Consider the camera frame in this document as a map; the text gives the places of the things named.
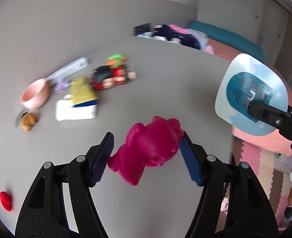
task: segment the bowl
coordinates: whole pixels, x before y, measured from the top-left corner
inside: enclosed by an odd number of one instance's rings
[[[41,107],[49,97],[49,86],[45,79],[32,83],[20,98],[20,103],[28,110]]]

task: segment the white napkin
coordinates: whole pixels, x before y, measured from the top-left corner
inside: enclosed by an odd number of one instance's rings
[[[59,100],[56,103],[56,119],[62,120],[81,120],[96,117],[97,105],[86,107],[72,107],[71,100]]]

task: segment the small purple figurine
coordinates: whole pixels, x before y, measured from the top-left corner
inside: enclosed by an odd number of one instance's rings
[[[61,93],[65,90],[67,90],[69,88],[69,81],[63,80],[63,79],[59,79],[57,82],[57,85],[55,87],[55,91],[57,93]]]

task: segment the white door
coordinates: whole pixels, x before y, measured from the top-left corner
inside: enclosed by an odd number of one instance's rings
[[[274,0],[266,0],[259,32],[265,63],[274,66],[283,44],[289,12]]]

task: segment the light blue fabric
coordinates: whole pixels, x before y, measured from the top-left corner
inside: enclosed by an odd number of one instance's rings
[[[204,50],[204,48],[207,47],[208,39],[205,36],[201,35],[200,33],[190,28],[187,28],[186,30],[198,40],[199,45],[200,45],[200,50]]]
[[[188,28],[201,31],[207,34],[209,38],[233,47],[243,53],[246,53],[257,59],[261,63],[264,63],[265,61],[262,49],[258,45],[241,37],[236,33],[196,20],[193,20]]]

